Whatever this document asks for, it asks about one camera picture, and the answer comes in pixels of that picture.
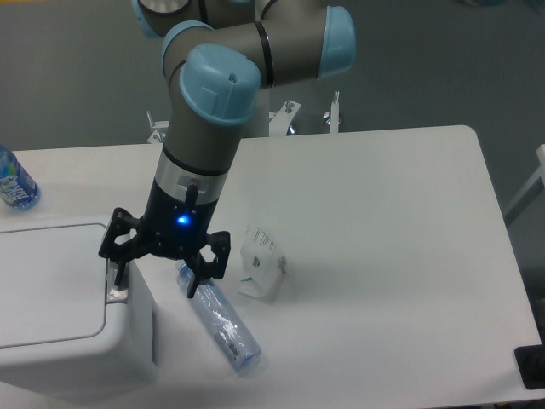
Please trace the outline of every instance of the bottle label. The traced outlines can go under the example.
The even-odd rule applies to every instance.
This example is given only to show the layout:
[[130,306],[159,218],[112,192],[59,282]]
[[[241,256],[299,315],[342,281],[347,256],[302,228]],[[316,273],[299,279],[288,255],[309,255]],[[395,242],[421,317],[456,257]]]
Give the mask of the bottle label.
[[255,225],[246,229],[240,255],[247,277],[238,292],[250,297],[264,297],[273,288],[281,273],[286,273],[286,258],[272,237]]
[[36,182],[18,163],[10,165],[7,175],[0,179],[0,197],[9,206],[18,207],[34,200],[37,194]]

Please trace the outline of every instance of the water bottle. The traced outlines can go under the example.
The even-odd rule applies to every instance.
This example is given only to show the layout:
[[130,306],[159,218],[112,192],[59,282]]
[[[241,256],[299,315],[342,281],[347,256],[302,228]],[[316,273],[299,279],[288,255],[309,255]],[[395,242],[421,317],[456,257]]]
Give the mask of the water bottle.
[[[176,263],[176,268],[178,285],[187,294],[192,271],[184,262]],[[212,280],[200,285],[189,303],[235,371],[239,372],[259,358],[261,347]]]
[[14,153],[0,145],[0,197],[16,210],[29,210],[40,198],[36,182]]

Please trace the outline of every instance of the blue joint cap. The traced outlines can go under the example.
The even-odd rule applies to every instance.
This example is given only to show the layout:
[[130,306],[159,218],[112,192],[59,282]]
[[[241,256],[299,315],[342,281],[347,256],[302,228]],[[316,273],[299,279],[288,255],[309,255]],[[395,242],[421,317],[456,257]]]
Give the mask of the blue joint cap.
[[204,27],[210,30],[214,30],[208,24],[204,24],[201,21],[195,21],[195,20],[183,21],[179,24],[176,24],[174,27],[172,27],[170,31],[167,33],[167,35],[164,36],[164,40],[163,40],[163,52],[162,52],[163,59],[161,60],[161,66],[163,67],[163,74],[164,74],[164,55],[167,54],[167,48],[169,47],[170,43],[172,42],[172,40],[175,39],[175,37],[178,34],[181,34],[185,30],[188,30],[193,27]]
[[356,60],[356,30],[343,7],[327,8],[324,47],[318,78],[348,71]]
[[234,49],[201,44],[187,56],[180,90],[187,105],[212,124],[236,126],[254,115],[259,68]]
[[144,14],[142,13],[142,9],[140,8],[140,5],[138,4],[138,0],[131,0],[131,4],[133,5],[133,10],[136,14],[136,19],[138,20],[138,23],[140,24],[140,28],[146,34],[146,37],[149,38],[158,38],[160,37],[147,23],[146,18],[144,17]]

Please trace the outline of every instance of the white tabletop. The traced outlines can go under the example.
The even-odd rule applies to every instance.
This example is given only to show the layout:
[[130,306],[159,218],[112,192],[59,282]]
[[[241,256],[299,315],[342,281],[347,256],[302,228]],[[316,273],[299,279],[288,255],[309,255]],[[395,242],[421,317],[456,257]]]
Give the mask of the white tabletop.
[[[160,146],[18,153],[43,190],[0,220],[140,216]],[[248,222],[291,274],[237,293]],[[237,375],[189,308],[173,263],[138,264],[159,306],[158,384],[116,408],[424,408],[529,400],[513,350],[539,343],[476,135],[466,127],[245,140],[210,231],[232,232],[221,288],[263,349]],[[75,407],[0,385],[10,409]]]

